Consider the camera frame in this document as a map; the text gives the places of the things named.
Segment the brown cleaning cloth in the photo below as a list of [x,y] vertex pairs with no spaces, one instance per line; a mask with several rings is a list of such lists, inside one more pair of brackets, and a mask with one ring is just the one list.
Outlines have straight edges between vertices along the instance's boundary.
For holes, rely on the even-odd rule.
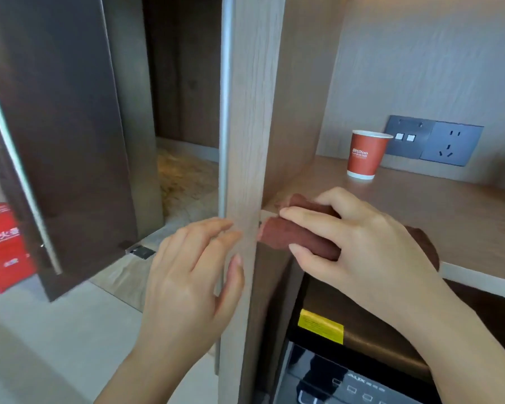
[[[278,209],[281,210],[293,206],[323,213],[338,219],[341,218],[333,207],[315,203],[298,193],[284,199],[278,204]],[[411,226],[405,226],[405,228],[423,250],[431,264],[439,271],[439,255],[430,238],[419,228]],[[334,242],[320,237],[310,230],[280,216],[269,217],[262,222],[257,241],[275,250],[285,250],[289,248],[290,244],[298,244],[307,248],[312,254],[329,261],[337,261],[341,254],[340,248]]]

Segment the person's left forearm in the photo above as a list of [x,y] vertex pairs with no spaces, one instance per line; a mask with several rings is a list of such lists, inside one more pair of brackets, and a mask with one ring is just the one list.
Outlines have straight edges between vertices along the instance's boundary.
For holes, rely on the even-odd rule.
[[188,367],[172,355],[161,360],[148,360],[136,347],[116,368],[93,404],[168,404],[187,372]]

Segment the silver metal edge strip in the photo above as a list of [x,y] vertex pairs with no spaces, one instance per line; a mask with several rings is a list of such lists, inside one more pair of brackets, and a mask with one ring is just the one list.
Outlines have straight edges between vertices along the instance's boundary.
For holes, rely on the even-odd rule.
[[226,217],[235,0],[222,0],[218,216]]

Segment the person's left hand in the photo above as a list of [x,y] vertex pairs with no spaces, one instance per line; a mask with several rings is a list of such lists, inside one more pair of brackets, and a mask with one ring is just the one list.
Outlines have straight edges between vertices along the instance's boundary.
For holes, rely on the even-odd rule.
[[217,318],[215,287],[242,238],[229,228],[205,247],[170,247],[163,240],[150,268],[138,345],[207,350],[232,318]]

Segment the person's right forearm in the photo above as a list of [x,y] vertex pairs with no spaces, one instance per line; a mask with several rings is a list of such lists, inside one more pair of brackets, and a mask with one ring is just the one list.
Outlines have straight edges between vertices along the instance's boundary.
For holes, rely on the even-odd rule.
[[442,404],[505,404],[505,349],[450,289],[410,302],[400,333],[428,365]]

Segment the light wooden cabinet panel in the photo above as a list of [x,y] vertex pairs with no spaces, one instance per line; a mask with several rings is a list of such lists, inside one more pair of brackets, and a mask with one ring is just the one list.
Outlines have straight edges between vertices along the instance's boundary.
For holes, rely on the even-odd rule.
[[226,217],[241,230],[244,289],[218,344],[217,404],[249,404],[260,329],[249,319],[285,0],[235,0]]

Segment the grey wall switch panel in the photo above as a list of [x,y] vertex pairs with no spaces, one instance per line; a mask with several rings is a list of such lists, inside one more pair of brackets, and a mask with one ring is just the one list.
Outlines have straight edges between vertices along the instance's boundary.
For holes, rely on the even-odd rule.
[[420,159],[436,121],[390,115],[384,133],[392,135],[385,154]]

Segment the person's right hand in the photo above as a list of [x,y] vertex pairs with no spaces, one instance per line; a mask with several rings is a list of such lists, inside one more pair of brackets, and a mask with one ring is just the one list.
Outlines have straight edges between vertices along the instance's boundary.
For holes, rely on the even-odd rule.
[[338,219],[293,206],[280,216],[334,242],[343,271],[334,288],[399,332],[410,302],[448,289],[406,228],[378,210]]

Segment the yellow sticker label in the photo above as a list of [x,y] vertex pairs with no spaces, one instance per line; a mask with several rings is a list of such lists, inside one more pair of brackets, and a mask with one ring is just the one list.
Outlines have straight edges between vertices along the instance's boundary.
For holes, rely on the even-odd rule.
[[344,326],[316,313],[301,309],[297,325],[334,343],[344,343]]

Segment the dark brown cabinet door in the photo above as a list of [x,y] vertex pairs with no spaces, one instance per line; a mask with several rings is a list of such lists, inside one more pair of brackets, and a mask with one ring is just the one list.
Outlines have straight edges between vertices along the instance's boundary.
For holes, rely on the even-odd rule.
[[49,301],[137,239],[102,0],[0,0],[0,183]]

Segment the grey wall power socket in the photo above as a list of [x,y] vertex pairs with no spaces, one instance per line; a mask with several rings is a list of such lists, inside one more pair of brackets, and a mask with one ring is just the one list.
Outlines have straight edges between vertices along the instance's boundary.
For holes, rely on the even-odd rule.
[[465,167],[483,129],[477,125],[436,121],[419,159]]

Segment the red fire equipment box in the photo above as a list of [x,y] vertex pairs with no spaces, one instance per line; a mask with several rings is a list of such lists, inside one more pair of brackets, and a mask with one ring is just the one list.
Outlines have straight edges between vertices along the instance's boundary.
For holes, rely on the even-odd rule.
[[0,203],[0,293],[36,274],[16,218]]

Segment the metal door floor hinge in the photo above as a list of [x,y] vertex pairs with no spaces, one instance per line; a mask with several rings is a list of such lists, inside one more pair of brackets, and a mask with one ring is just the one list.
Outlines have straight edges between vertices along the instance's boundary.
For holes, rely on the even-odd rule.
[[134,255],[143,260],[148,260],[155,255],[156,251],[141,244],[134,244],[126,250],[126,253]]

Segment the black mini fridge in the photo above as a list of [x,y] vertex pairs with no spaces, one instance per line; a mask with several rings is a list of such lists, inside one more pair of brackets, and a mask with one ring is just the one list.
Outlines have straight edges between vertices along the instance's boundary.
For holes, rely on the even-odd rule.
[[[505,348],[505,279],[451,264],[440,274]],[[343,345],[298,327],[301,309],[342,324]],[[442,404],[408,340],[307,274],[284,343],[269,404]]]

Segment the red paper cup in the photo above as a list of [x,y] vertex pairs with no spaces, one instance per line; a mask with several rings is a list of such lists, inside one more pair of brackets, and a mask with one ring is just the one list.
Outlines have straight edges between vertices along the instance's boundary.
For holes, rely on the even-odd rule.
[[367,130],[353,130],[347,175],[360,180],[373,180],[393,136]]

